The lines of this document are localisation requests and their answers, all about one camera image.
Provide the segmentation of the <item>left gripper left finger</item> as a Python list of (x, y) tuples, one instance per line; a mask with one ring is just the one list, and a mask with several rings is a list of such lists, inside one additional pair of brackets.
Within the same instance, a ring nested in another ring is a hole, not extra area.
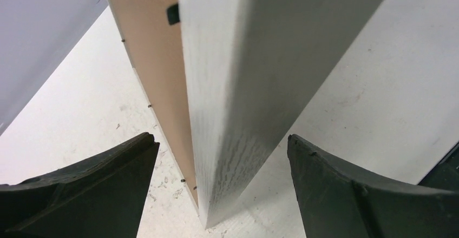
[(159, 143), (150, 133), (1, 185), (1, 237), (136, 237)]

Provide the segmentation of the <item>white picture frame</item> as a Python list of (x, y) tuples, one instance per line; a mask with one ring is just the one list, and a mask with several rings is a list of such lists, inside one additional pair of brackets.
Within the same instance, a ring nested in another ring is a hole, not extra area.
[(383, 0), (108, 0), (205, 228), (224, 221)]

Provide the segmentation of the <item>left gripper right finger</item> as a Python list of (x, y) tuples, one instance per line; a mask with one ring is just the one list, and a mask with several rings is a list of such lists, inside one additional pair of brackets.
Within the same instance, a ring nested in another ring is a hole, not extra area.
[(458, 191), (397, 181), (293, 134), (296, 198), (307, 237), (458, 237)]

